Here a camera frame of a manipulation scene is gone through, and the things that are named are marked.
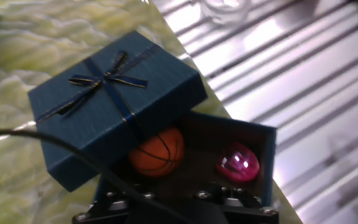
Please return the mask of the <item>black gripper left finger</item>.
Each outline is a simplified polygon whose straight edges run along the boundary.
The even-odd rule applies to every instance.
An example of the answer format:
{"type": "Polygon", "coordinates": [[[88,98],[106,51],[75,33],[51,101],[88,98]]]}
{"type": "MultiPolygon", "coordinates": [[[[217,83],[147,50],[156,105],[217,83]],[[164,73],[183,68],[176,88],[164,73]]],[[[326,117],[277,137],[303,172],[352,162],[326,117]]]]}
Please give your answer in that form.
{"type": "Polygon", "coordinates": [[[72,224],[123,224],[138,203],[110,183],[99,183],[87,212],[73,216],[72,224]]]}

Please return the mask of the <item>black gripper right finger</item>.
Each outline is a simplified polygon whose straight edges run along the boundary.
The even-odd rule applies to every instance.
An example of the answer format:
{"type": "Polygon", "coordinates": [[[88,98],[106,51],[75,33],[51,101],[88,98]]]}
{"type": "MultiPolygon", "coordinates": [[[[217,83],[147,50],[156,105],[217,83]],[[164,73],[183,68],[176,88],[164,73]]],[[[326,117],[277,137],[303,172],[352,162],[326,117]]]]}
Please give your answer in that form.
{"type": "Polygon", "coordinates": [[[277,209],[263,206],[257,197],[242,188],[230,188],[212,182],[197,191],[193,198],[204,202],[200,215],[202,218],[210,218],[211,223],[279,223],[277,209]]]}

